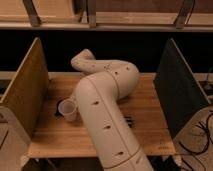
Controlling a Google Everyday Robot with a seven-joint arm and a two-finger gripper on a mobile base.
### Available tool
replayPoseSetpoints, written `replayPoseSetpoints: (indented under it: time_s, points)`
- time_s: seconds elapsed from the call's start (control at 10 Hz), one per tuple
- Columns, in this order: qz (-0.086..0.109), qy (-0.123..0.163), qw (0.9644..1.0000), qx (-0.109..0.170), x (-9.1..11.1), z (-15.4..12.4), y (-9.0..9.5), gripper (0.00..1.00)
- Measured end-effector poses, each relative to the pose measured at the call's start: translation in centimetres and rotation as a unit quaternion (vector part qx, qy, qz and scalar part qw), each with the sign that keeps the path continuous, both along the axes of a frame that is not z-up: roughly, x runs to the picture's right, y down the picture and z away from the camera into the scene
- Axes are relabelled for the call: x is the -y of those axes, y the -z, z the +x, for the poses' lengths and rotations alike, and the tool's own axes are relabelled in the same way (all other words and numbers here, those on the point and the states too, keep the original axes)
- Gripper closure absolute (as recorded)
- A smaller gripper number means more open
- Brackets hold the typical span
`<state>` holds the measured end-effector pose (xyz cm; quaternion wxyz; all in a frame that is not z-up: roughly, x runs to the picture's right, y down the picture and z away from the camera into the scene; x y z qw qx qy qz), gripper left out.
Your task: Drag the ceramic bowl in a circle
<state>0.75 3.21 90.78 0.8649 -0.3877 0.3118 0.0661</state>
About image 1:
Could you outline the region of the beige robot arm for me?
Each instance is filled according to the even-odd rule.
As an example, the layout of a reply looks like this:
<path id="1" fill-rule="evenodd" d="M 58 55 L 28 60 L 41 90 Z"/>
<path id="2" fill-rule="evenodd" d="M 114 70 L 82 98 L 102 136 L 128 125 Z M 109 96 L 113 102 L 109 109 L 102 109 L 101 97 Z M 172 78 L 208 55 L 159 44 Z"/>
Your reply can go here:
<path id="1" fill-rule="evenodd" d="M 71 65 L 85 74 L 75 97 L 104 171 L 154 171 L 117 105 L 138 85 L 137 67 L 122 60 L 97 60 L 88 49 L 72 58 Z"/>

